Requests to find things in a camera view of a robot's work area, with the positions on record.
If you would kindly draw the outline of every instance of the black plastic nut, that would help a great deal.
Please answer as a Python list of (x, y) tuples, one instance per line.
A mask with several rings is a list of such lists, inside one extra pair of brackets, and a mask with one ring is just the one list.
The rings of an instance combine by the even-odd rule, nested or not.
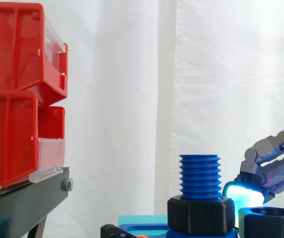
[(284, 238), (284, 208), (241, 208), (239, 234), (241, 238)]
[(224, 236), (235, 225), (234, 202), (190, 201), (172, 197), (168, 203), (168, 225), (172, 230), (190, 236)]

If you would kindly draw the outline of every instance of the white curtain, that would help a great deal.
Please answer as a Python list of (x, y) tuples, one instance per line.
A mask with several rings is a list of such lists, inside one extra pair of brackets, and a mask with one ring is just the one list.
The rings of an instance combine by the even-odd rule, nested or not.
[[(247, 148), (284, 130), (284, 0), (160, 0), (159, 14), (158, 112), (165, 115), (157, 117), (155, 195), (165, 192), (155, 212), (163, 213), (164, 201), (180, 193), (179, 154), (218, 154), (225, 184)], [(175, 25), (161, 28), (169, 21)], [(173, 78), (165, 74), (171, 67)], [(269, 205), (284, 207), (284, 193)]]
[(226, 183), (247, 148), (284, 129), (284, 0), (39, 2), (69, 45), (58, 104), (74, 179), (44, 238), (164, 214), (179, 154), (218, 154)]

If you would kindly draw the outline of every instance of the blue plastic screw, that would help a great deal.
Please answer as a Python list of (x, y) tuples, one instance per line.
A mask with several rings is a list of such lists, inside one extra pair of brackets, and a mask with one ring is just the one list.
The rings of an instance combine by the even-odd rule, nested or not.
[(182, 171), (181, 198), (187, 200), (218, 200), (221, 196), (217, 155), (180, 155)]

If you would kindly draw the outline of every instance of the led light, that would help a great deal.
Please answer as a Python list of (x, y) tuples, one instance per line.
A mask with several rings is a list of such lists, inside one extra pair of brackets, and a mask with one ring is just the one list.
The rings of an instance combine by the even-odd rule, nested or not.
[(238, 227), (238, 211), (244, 207), (263, 206), (264, 197), (261, 192), (254, 191), (237, 185), (230, 185), (226, 191), (226, 197), (231, 198), (235, 204), (235, 226)]

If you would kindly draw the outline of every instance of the red plastic drawer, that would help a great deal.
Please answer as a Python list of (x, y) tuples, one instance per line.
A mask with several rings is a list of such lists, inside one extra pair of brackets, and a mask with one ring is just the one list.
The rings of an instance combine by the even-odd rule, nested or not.
[(33, 92), (0, 91), (0, 186), (31, 174), (33, 182), (43, 180), (63, 163), (64, 109), (38, 107)]
[(0, 90), (29, 90), (40, 104), (67, 97), (67, 52), (37, 3), (0, 2)]

